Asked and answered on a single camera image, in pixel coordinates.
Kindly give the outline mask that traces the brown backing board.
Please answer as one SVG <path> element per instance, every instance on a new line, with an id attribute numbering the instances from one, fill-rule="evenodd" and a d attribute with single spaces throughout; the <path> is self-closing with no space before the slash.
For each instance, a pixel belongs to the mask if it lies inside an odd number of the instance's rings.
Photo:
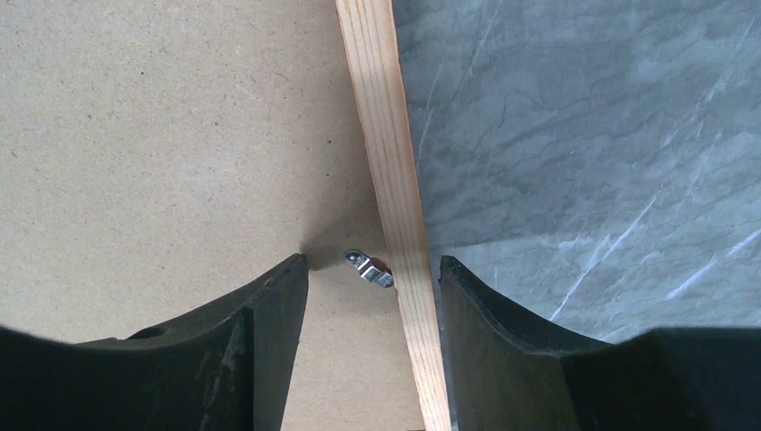
<path id="1" fill-rule="evenodd" d="M 283 427 L 423 428 L 331 1 L 4 1 L 1 322 L 124 338 L 310 259 Z"/>

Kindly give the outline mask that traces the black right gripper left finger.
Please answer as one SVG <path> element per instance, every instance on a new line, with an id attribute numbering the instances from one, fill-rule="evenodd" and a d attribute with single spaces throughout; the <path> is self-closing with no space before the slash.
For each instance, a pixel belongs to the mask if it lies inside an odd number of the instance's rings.
<path id="1" fill-rule="evenodd" d="M 277 430 L 308 295 L 294 254 L 127 339 L 1 331 L 4 430 Z"/>

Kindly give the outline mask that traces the silver turn clip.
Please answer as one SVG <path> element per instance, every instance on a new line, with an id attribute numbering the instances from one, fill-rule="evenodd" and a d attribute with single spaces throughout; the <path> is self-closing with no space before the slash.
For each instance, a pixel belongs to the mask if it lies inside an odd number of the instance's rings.
<path id="1" fill-rule="evenodd" d="M 354 268 L 360 278 L 383 288 L 394 286 L 394 277 L 390 268 L 377 258 L 362 251 L 351 249 L 345 252 L 346 263 Z"/>

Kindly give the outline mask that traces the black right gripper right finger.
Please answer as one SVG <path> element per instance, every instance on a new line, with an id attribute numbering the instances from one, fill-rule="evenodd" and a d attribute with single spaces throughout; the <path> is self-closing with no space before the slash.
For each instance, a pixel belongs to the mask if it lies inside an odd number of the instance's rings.
<path id="1" fill-rule="evenodd" d="M 452 256 L 442 317 L 462 430 L 757 430 L 760 332 L 657 328 L 619 344 L 567 330 Z"/>

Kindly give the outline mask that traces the wooden picture frame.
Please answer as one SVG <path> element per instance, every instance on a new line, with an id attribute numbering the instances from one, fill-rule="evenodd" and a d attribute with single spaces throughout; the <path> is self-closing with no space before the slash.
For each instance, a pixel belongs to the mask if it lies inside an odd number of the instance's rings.
<path id="1" fill-rule="evenodd" d="M 336 3 L 398 308 L 427 430 L 450 430 L 433 277 L 390 1 Z"/>

